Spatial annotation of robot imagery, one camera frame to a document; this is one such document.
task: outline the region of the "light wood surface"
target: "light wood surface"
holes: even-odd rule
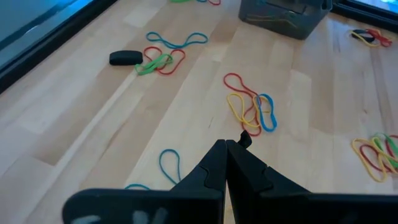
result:
[[[314,192],[395,194],[398,181],[373,181],[349,143],[397,134],[398,45],[369,49],[347,35],[367,25],[333,14],[294,40],[241,22],[239,4],[119,0],[4,92],[0,223],[61,223],[63,203],[81,189],[170,189],[157,165],[163,149],[180,153],[185,176],[217,139],[239,138],[228,72],[275,101],[277,131],[249,148],[266,164]],[[210,41],[186,48],[169,77],[108,65],[113,51],[151,45],[149,31],[175,43],[203,32]],[[173,157],[165,161],[175,170]],[[229,204],[225,223],[233,223]]]

